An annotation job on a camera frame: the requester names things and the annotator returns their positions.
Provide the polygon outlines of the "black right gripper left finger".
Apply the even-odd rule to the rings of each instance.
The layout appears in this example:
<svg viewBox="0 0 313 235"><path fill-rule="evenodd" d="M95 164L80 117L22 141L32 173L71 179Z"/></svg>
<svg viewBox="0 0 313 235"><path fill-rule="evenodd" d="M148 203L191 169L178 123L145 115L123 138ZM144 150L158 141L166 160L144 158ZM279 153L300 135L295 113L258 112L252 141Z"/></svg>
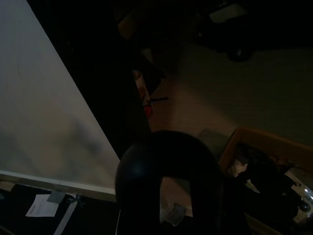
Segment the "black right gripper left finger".
<svg viewBox="0 0 313 235"><path fill-rule="evenodd" d="M115 194L121 210L119 235L160 235L162 163L170 131L159 131L132 144L121 158Z"/></svg>

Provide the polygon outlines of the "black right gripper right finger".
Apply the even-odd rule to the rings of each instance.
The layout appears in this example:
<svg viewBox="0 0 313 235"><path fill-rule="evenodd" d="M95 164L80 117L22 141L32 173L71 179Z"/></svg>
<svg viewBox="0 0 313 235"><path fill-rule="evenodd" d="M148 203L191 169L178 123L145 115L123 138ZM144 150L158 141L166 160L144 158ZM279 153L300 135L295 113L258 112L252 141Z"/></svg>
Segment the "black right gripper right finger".
<svg viewBox="0 0 313 235"><path fill-rule="evenodd" d="M173 132L171 175L189 181L197 235L220 235L223 177L211 151L197 138Z"/></svg>

